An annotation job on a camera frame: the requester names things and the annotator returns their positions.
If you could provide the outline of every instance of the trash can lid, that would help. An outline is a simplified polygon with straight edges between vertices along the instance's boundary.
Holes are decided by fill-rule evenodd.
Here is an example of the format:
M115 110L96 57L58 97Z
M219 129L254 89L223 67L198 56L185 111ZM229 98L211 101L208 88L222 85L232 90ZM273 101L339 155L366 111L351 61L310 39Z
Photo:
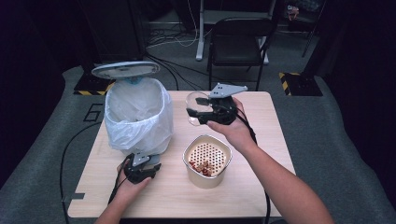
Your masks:
M154 62L124 62L111 63L98 66L92 69L92 74L96 77L106 79L119 79L127 77L148 76L160 71L160 66Z

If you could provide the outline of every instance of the yellow black tape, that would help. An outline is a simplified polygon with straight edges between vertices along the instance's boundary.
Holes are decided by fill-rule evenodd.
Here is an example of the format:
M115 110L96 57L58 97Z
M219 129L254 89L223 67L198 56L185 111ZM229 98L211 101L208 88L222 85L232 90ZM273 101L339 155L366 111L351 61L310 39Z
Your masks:
M75 95L106 95L108 90L114 86L114 82L112 81L106 88L105 91L74 91Z
M291 95L289 84L285 78L286 74L294 75L294 76L299 76L300 74L299 73L279 73L280 81L282 82L283 91L285 91L286 95Z

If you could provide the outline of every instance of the wooden tabletop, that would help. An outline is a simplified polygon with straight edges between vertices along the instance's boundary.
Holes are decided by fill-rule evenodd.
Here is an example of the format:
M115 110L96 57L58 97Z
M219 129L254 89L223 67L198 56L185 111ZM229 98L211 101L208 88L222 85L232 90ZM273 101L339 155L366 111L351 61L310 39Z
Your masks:
M206 125L196 127L189 124L185 100L190 91L169 93L174 107L172 140L161 155L161 170L127 209L124 217L265 217L264 190L245 158L222 134L215 133ZM233 97L244 104L259 146L295 174L270 94L245 91ZM218 138L233 151L224 179L213 189L194 186L188 179L187 168L182 160L186 147L203 134ZM70 217L101 215L114 187L116 168L124 158L122 152L108 145L106 125L102 123L76 189L76 193L83 193L84 198L72 200L68 209ZM271 208L271 216L279 217L273 204Z

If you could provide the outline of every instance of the strainer basket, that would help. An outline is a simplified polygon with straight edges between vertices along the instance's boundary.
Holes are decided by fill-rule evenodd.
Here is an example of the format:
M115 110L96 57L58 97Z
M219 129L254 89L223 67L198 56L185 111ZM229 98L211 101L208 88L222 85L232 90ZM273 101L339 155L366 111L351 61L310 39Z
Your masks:
M224 178L233 157L231 149L211 135L197 137L184 151L189 180L201 189L213 189Z

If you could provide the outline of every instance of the chair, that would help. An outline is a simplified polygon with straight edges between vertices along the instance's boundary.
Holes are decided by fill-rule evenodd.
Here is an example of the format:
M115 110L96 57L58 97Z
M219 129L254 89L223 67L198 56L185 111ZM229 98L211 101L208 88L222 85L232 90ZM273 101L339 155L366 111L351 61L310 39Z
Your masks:
M268 50L276 22L264 18L228 18L218 21L210 39L207 71L209 72L209 89L212 89L212 66L259 66L257 80L237 79L229 81L256 82L259 89L264 65L263 56ZM262 45L258 38L266 36Z
M318 21L323 13L323 9L326 6L326 2L327 0L323 0L319 8L319 11L308 11L308 10L300 9L299 14L296 16L296 18L294 20L289 21L289 26L299 27L297 29L308 31L308 37L307 37L308 41L306 42L302 57L305 57L308 47L311 44L312 37L314 36L315 32L318 29ZM284 18L287 19L289 16L286 11L287 10L285 8Z

